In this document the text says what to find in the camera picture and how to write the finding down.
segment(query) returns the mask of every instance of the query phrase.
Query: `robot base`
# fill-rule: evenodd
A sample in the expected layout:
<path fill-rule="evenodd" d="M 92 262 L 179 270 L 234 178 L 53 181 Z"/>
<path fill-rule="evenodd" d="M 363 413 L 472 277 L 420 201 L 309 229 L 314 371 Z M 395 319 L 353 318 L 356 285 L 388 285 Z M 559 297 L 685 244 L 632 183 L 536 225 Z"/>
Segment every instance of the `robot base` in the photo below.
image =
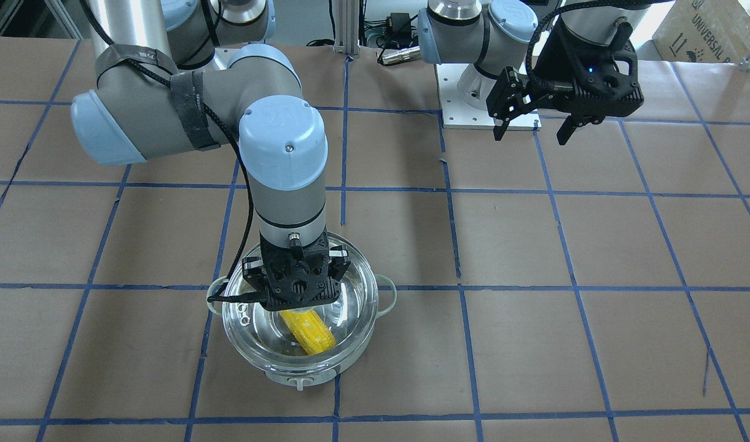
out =
<path fill-rule="evenodd" d="M 456 84 L 462 76 L 467 64 L 445 63 L 437 64 L 437 90 L 443 109 L 443 126 L 449 129 L 492 129 L 495 127 L 494 118 L 481 109 L 476 109 L 465 103 Z M 541 128 L 538 113 L 520 115 L 510 121 L 509 131 L 532 131 Z"/>

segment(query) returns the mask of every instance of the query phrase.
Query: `cable strap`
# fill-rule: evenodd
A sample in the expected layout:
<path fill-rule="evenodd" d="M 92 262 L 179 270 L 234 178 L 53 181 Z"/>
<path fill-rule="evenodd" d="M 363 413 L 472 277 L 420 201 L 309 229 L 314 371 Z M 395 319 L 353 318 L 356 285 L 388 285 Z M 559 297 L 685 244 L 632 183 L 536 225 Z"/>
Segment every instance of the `cable strap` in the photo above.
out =
<path fill-rule="evenodd" d="M 96 59 L 96 87 L 99 87 L 99 78 L 103 73 L 127 60 L 151 64 L 171 76 L 178 72 L 178 67 L 176 67 L 173 59 L 161 50 L 116 43 L 106 48 L 99 58 Z"/>
<path fill-rule="evenodd" d="M 219 147 L 208 131 L 203 111 L 203 74 L 183 72 L 170 77 L 170 95 L 187 138 L 197 150 Z"/>

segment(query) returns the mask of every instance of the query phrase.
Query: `blue tape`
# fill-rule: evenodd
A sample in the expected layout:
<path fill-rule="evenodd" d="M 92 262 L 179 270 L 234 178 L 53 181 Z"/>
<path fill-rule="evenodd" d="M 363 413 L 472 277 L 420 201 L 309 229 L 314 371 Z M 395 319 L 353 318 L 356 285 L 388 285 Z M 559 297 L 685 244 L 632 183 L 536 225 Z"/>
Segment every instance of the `blue tape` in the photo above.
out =
<path fill-rule="evenodd" d="M 58 83 L 55 85 L 55 89 L 52 90 L 52 95 L 50 95 L 50 101 L 55 100 L 55 96 L 58 95 L 58 91 L 61 89 L 61 85 L 63 84 L 64 79 L 66 79 L 66 73 L 69 72 L 69 68 L 72 65 L 72 62 L 74 61 L 74 57 L 77 55 L 77 50 L 80 48 L 80 40 L 77 40 L 77 42 L 74 43 L 74 48 L 72 49 L 72 53 L 69 54 L 69 60 L 66 62 L 66 66 L 63 68 L 63 72 L 61 72 L 61 76 L 58 78 Z M 36 125 L 36 128 L 33 129 L 33 133 L 30 136 L 30 139 L 28 140 L 28 144 L 26 144 L 26 148 L 23 151 L 23 155 L 19 157 L 17 160 L 17 163 L 15 165 L 15 170 L 12 173 L 12 177 L 9 179 L 9 184 L 6 185 L 6 188 L 4 188 L 4 192 L 1 193 L 0 197 L 0 212 L 1 207 L 4 205 L 4 201 L 6 200 L 7 194 L 9 194 L 9 188 L 12 187 L 12 182 L 15 180 L 15 177 L 17 176 L 18 171 L 20 170 L 20 166 L 23 165 L 23 160 L 26 157 L 26 154 L 30 151 L 31 146 L 33 145 L 33 142 L 36 140 L 37 135 L 39 134 L 39 129 L 44 124 L 44 120 L 47 118 L 47 113 L 50 112 L 51 106 L 45 106 L 44 112 L 41 113 L 41 118 L 39 118 L 39 122 Z"/>
<path fill-rule="evenodd" d="M 19 100 L 0 100 L 0 104 L 32 104 L 33 106 L 72 106 L 69 101 L 19 101 Z"/>
<path fill-rule="evenodd" d="M 0 185 L 7 185 L 9 181 L 0 179 Z M 117 187 L 117 182 L 89 182 L 89 181 L 33 181 L 15 180 L 12 185 L 65 185 L 65 187 Z M 127 187 L 153 187 L 153 188 L 228 188 L 227 184 L 182 184 L 181 182 L 127 182 Z M 243 184 L 236 184 L 235 188 L 246 188 Z M 326 190 L 341 191 L 341 185 L 328 185 Z M 426 192 L 442 193 L 445 188 L 441 187 L 349 187 L 344 190 L 349 192 Z M 546 190 L 534 190 L 533 188 L 451 188 L 452 193 L 509 193 L 547 195 Z M 579 195 L 579 196 L 663 196 L 664 198 L 722 198 L 750 200 L 750 194 L 728 194 L 728 193 L 645 193 L 645 192 L 607 192 L 594 190 L 554 190 L 555 195 Z"/>
<path fill-rule="evenodd" d="M 348 121 L 348 103 L 350 100 L 350 62 L 352 56 L 345 58 L 345 84 L 343 89 L 343 114 L 342 114 L 342 188 L 339 196 L 339 225 L 344 226 L 346 223 L 347 212 L 347 121 Z"/>
<path fill-rule="evenodd" d="M 593 341 L 593 332 L 590 329 L 588 323 L 588 314 L 585 312 L 585 304 L 582 302 L 582 295 L 580 294 L 579 286 L 577 286 L 577 278 L 574 275 L 574 265 L 571 263 L 571 254 L 569 254 L 568 243 L 566 242 L 566 235 L 563 232 L 563 224 L 560 222 L 560 212 L 558 211 L 558 205 L 555 201 L 555 193 L 552 190 L 552 181 L 549 179 L 549 169 L 544 159 L 544 151 L 541 148 L 541 142 L 538 139 L 538 132 L 533 132 L 533 139 L 536 143 L 536 149 L 538 151 L 538 159 L 541 162 L 541 171 L 544 173 L 544 181 L 547 184 L 547 192 L 549 194 L 549 202 L 552 205 L 552 212 L 555 215 L 555 221 L 558 224 L 558 235 L 560 236 L 560 244 L 563 247 L 563 255 L 566 258 L 566 267 L 568 268 L 569 277 L 571 278 L 571 285 L 574 289 L 574 298 L 577 300 L 577 308 L 579 308 L 580 318 L 582 319 L 582 325 L 585 327 L 585 335 L 588 339 L 588 346 L 590 347 L 590 354 L 593 357 L 593 366 L 596 368 L 596 377 L 599 379 L 599 386 L 601 388 L 601 397 L 604 403 L 604 409 L 607 411 L 607 421 L 610 425 L 610 432 L 612 434 L 613 442 L 619 442 L 618 430 L 614 424 L 614 415 L 612 414 L 612 406 L 610 405 L 610 397 L 607 392 L 607 383 L 604 381 L 604 374 L 601 369 L 601 363 L 599 361 L 599 354 L 596 350 L 596 343 Z"/>
<path fill-rule="evenodd" d="M 445 199 L 448 203 L 448 221 L 451 225 L 451 246 L 454 250 L 454 268 L 456 270 L 456 277 L 459 279 L 462 277 L 462 264 L 459 262 L 459 243 L 456 240 L 456 219 L 454 218 L 454 201 L 453 195 L 451 195 L 451 176 L 448 174 L 448 163 L 442 161 L 443 174 L 445 176 Z"/>
<path fill-rule="evenodd" d="M 123 195 L 125 184 L 127 183 L 128 175 L 131 171 L 131 165 L 128 165 L 127 168 L 124 170 L 123 177 L 121 178 L 121 185 L 119 185 L 119 191 L 117 191 L 117 194 L 115 196 L 115 201 L 113 201 L 113 205 L 110 210 L 110 215 L 107 218 L 107 225 L 104 228 L 104 232 L 102 234 L 102 238 L 99 241 L 99 247 L 96 249 L 96 256 L 93 259 L 93 263 L 91 265 L 91 272 L 88 274 L 88 285 L 91 285 L 93 283 L 94 277 L 96 277 L 96 270 L 99 268 L 99 262 L 102 260 L 102 253 L 104 252 L 104 247 L 107 244 L 107 238 L 110 236 L 110 231 L 113 227 L 113 220 L 115 219 L 115 214 L 119 210 L 119 204 L 121 203 L 121 197 Z M 61 364 L 58 366 L 58 374 L 55 376 L 55 383 L 52 386 L 52 391 L 50 392 L 50 398 L 47 402 L 47 406 L 44 409 L 44 423 L 39 426 L 39 433 L 37 434 L 37 442 L 41 442 L 44 439 L 44 431 L 47 430 L 47 421 L 50 419 L 50 416 L 52 415 L 52 408 L 55 406 L 55 400 L 58 397 L 58 390 L 61 388 L 61 382 L 63 381 L 63 375 L 66 372 L 66 367 L 69 364 L 69 356 L 72 352 L 72 347 L 74 347 L 74 340 L 77 338 L 77 331 L 80 328 L 80 320 L 82 319 L 83 311 L 85 310 L 85 305 L 88 303 L 88 295 L 91 293 L 91 288 L 85 289 L 82 294 L 82 298 L 80 299 L 80 305 L 77 307 L 77 314 L 74 316 L 74 323 L 72 324 L 72 330 L 71 333 L 69 333 L 69 341 L 66 342 L 66 349 L 63 351 L 63 357 L 61 358 Z"/>
<path fill-rule="evenodd" d="M 341 392 L 342 392 L 342 374 L 336 375 L 334 378 L 334 415 L 333 417 L 333 425 L 332 425 L 332 434 L 330 435 L 330 439 L 332 442 L 339 442 L 339 405 L 341 402 Z"/>
<path fill-rule="evenodd" d="M 239 165 L 235 163 L 233 165 L 232 174 L 230 178 L 230 184 L 228 185 L 228 201 L 225 207 L 225 218 L 222 221 L 222 232 L 219 236 L 219 249 L 217 252 L 217 263 L 214 265 L 214 277 L 212 281 L 217 280 L 220 275 L 222 261 L 225 256 L 225 243 L 227 242 L 227 233 L 230 226 L 230 215 L 232 213 L 232 203 L 235 198 L 235 184 L 238 181 Z M 190 442 L 192 440 L 192 430 L 195 424 L 195 418 L 197 416 L 197 403 L 200 400 L 200 386 L 203 382 L 203 372 L 206 367 L 206 358 L 208 355 L 208 341 L 211 336 L 211 322 L 214 319 L 214 314 L 210 311 L 206 317 L 206 324 L 203 327 L 203 342 L 200 344 L 200 357 L 197 359 L 197 371 L 195 372 L 195 384 L 192 387 L 192 400 L 189 403 L 189 421 L 186 424 L 186 431 L 184 432 L 184 441 Z"/>
<path fill-rule="evenodd" d="M 675 76 L 677 76 L 678 81 L 681 82 L 681 78 L 678 75 L 678 71 L 675 71 Z M 686 90 L 686 85 L 684 85 L 681 82 L 681 87 L 683 87 L 684 93 L 686 93 L 686 96 L 689 98 L 689 101 L 691 101 L 692 97 L 691 95 L 689 95 L 689 92 Z M 692 101 L 692 107 L 694 107 L 695 112 L 697 112 L 697 115 L 698 117 L 700 117 L 700 120 L 701 120 L 700 111 L 698 111 L 697 107 L 695 107 L 693 101 Z M 672 245 L 672 241 L 670 241 L 670 236 L 668 235 L 666 227 L 664 226 L 664 221 L 662 220 L 661 213 L 659 213 L 658 206 L 656 206 L 655 198 L 653 198 L 652 192 L 650 192 L 650 185 L 647 184 L 647 179 L 645 179 L 645 174 L 642 172 L 642 167 L 641 165 L 639 165 L 639 160 L 636 158 L 636 153 L 634 151 L 631 138 L 628 137 L 628 132 L 625 129 L 625 126 L 623 125 L 622 121 L 619 121 L 619 126 L 621 128 L 621 132 L 623 134 L 625 143 L 627 144 L 628 153 L 631 154 L 632 160 L 634 161 L 634 165 L 636 166 L 636 171 L 639 174 L 639 179 L 641 179 L 642 181 L 642 186 L 645 188 L 645 192 L 648 193 L 647 199 L 648 201 L 650 201 L 650 206 L 653 208 L 653 213 L 655 214 L 656 221 L 658 222 L 658 227 L 659 229 L 661 229 L 662 236 L 664 237 L 664 242 L 666 243 L 666 246 L 667 246 L 667 250 L 670 252 L 670 257 L 672 257 L 673 264 L 675 265 L 675 270 L 678 272 L 678 277 L 680 277 L 681 284 L 684 286 L 684 293 L 686 293 L 686 298 L 689 301 L 689 305 L 692 308 L 694 319 L 695 321 L 697 321 L 697 327 L 700 328 L 700 333 L 701 335 L 703 335 L 703 341 L 705 341 L 705 347 L 707 348 L 709 352 L 709 357 L 711 358 L 711 361 L 714 364 L 714 367 L 716 368 L 716 373 L 721 383 L 721 387 L 723 388 L 725 392 L 725 396 L 727 397 L 727 401 L 732 410 L 732 414 L 734 414 L 735 416 L 735 420 L 738 424 L 740 434 L 743 437 L 743 442 L 749 442 L 749 437 L 746 436 L 746 429 L 743 427 L 743 422 L 741 421 L 740 415 L 738 414 L 735 401 L 734 399 L 732 399 L 732 394 L 729 391 L 729 386 L 727 386 L 727 381 L 724 377 L 724 373 L 721 371 L 721 367 L 719 366 L 718 359 L 716 358 L 716 354 L 714 350 L 711 348 L 711 341 L 708 339 L 708 333 L 705 330 L 703 321 L 701 321 L 700 313 L 697 311 L 697 305 L 695 304 L 694 298 L 692 297 L 692 292 L 689 290 L 689 288 L 687 288 L 689 284 L 686 283 L 686 277 L 684 276 L 683 269 L 681 268 L 681 262 L 680 260 L 678 260 L 678 256 L 675 254 L 675 248 Z"/>
<path fill-rule="evenodd" d="M 437 126 L 439 127 L 440 131 L 440 153 L 445 153 L 445 137 L 443 136 L 443 112 L 437 113 Z"/>
<path fill-rule="evenodd" d="M 738 409 L 740 414 L 750 414 L 750 408 Z M 625 409 L 613 411 L 615 417 L 654 417 L 654 416 L 712 416 L 732 415 L 729 408 L 689 408 L 689 409 Z M 481 414 L 482 421 L 510 420 L 565 420 L 565 419 L 602 419 L 607 417 L 604 411 L 565 411 L 543 413 L 486 413 Z M 198 417 L 195 425 L 219 424 L 305 424 L 339 422 L 441 422 L 473 421 L 473 414 L 368 414 L 361 416 L 235 416 L 235 417 Z M 42 419 L 0 419 L 0 426 L 34 426 L 44 423 Z M 156 417 L 155 419 L 128 419 L 127 417 L 97 417 L 97 419 L 49 419 L 47 425 L 186 425 L 186 417 Z"/>
<path fill-rule="evenodd" d="M 467 298 L 464 289 L 459 289 L 459 305 L 462 308 L 462 327 L 465 331 L 465 350 L 467 351 L 467 369 L 470 372 L 471 393 L 473 394 L 473 419 L 475 420 L 476 437 L 484 442 L 484 429 L 481 423 L 481 406 L 479 405 L 479 382 L 475 375 L 475 360 L 473 359 L 473 339 L 471 338 L 470 317 L 467 315 Z"/>
<path fill-rule="evenodd" d="M 714 146 L 714 150 L 716 150 L 716 155 L 719 157 L 721 161 L 721 165 L 724 166 L 724 169 L 727 172 L 727 176 L 729 176 L 730 181 L 732 181 L 732 185 L 734 185 L 736 192 L 738 193 L 739 196 L 741 196 L 743 207 L 746 208 L 746 212 L 748 212 L 749 217 L 750 217 L 749 202 L 746 201 L 745 198 L 743 198 L 743 192 L 741 192 L 740 186 L 738 185 L 738 182 L 736 181 L 734 174 L 732 174 L 732 171 L 730 170 L 729 165 L 727 165 L 727 162 L 724 159 L 724 155 L 721 153 L 721 150 L 718 147 L 718 143 L 716 142 L 716 140 L 714 140 L 714 135 L 711 134 L 711 129 L 708 128 L 708 123 L 706 123 L 705 118 L 703 118 L 703 114 L 701 114 L 700 109 L 697 107 L 697 104 L 694 103 L 694 99 L 692 98 L 691 93 L 689 93 L 689 88 L 687 88 L 686 83 L 683 82 L 683 79 L 681 78 L 681 74 L 680 72 L 678 72 L 678 68 L 674 64 L 670 64 L 670 67 L 672 67 L 672 70 L 675 73 L 675 78 L 678 79 L 678 83 L 681 84 L 681 88 L 683 89 L 683 92 L 686 94 L 686 98 L 689 99 L 689 103 L 692 104 L 692 108 L 694 109 L 695 114 L 697 114 L 697 118 L 699 118 L 700 123 L 703 124 L 705 133 L 708 135 L 708 139 L 711 140 L 711 144 Z M 739 428 L 743 429 L 743 423 L 740 422 L 740 418 L 738 416 L 736 416 L 736 420 L 738 421 Z M 743 434 L 743 439 L 747 440 L 748 437 L 746 436 L 746 431 L 743 430 L 741 433 Z"/>

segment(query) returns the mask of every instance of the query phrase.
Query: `yellow corn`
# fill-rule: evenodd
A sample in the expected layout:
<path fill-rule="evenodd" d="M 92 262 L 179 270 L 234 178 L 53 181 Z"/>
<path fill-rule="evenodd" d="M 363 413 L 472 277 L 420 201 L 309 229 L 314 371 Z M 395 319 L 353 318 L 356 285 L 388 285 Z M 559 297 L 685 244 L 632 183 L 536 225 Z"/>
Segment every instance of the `yellow corn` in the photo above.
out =
<path fill-rule="evenodd" d="M 281 310 L 279 315 L 307 355 L 325 352 L 336 345 L 336 339 L 316 311 Z"/>

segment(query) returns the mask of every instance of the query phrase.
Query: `metal connector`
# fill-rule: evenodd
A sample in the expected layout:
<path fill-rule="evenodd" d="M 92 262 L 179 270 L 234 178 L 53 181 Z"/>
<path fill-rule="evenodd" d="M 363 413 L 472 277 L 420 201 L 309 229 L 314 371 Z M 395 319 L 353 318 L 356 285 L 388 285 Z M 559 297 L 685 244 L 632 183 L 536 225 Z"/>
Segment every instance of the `metal connector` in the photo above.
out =
<path fill-rule="evenodd" d="M 397 52 L 384 55 L 383 66 L 392 66 L 414 60 L 421 60 L 421 48 L 419 47 L 403 48 Z"/>

